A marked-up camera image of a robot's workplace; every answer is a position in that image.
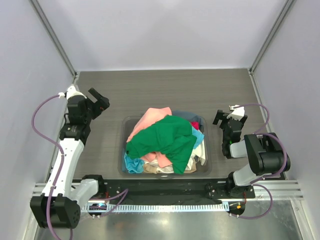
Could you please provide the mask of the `green t shirt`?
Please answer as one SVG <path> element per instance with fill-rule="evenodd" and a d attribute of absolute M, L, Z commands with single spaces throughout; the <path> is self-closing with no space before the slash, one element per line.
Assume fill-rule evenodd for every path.
<path fill-rule="evenodd" d="M 191 123 L 179 116 L 167 115 L 142 129 L 126 144 L 130 158 L 161 153 L 172 163 L 175 174 L 182 175 L 197 141 Z"/>

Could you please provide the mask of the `grey plastic bin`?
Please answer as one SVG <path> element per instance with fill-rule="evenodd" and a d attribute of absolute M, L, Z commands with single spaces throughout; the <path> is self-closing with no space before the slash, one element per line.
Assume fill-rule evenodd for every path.
<path fill-rule="evenodd" d="M 211 158 L 211 148 L 209 141 L 209 132 L 207 128 L 206 120 L 195 113 L 187 112 L 187 111 L 179 111 L 174 110 L 173 115 L 186 119 L 189 122 L 198 122 L 199 130 L 204 134 L 204 153 L 205 153 L 205 162 L 201 164 L 200 159 L 197 159 L 195 164 L 196 171 L 190 173 L 190 176 L 195 176 L 199 178 L 203 178 L 207 176 L 212 170 L 212 158 Z M 118 155 L 118 171 L 125 178 L 139 178 L 145 179 L 147 177 L 146 173 L 129 173 L 126 165 L 125 165 L 125 153 L 126 153 L 126 145 L 127 139 L 130 136 L 130 133 L 133 131 L 134 126 L 138 123 L 138 121 L 142 118 L 143 114 L 128 116 L 122 121 L 121 126 L 121 137 L 120 137 L 120 148 Z"/>

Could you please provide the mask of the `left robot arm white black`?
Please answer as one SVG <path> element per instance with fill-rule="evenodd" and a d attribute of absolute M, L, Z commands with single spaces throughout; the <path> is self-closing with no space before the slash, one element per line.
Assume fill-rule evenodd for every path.
<path fill-rule="evenodd" d="M 90 135 L 91 121 L 99 117 L 109 106 L 107 97 L 94 88 L 88 91 L 95 101 L 89 99 L 72 84 L 65 92 L 56 95 L 67 101 L 67 113 L 59 132 L 59 139 L 53 140 L 34 131 L 54 144 L 58 155 L 49 179 L 39 196 L 30 200 L 31 211 L 39 225 L 44 229 L 75 229 L 80 221 L 81 209 L 93 197 L 101 200 L 106 194 L 104 179 L 101 175 L 85 175 L 80 184 L 73 187 L 73 179 L 79 158 Z"/>

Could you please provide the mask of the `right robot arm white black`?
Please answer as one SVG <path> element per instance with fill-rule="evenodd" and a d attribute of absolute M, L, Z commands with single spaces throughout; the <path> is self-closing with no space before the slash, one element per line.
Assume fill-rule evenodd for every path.
<path fill-rule="evenodd" d="M 213 125 L 222 130 L 222 154 L 227 159 L 247 157 L 248 164 L 231 172 L 224 184 L 210 185 L 211 198 L 245 198 L 253 192 L 253 184 L 280 176 L 290 169 L 287 152 L 275 133 L 245 134 L 242 129 L 248 118 L 245 107 L 234 105 L 229 113 L 217 110 Z"/>

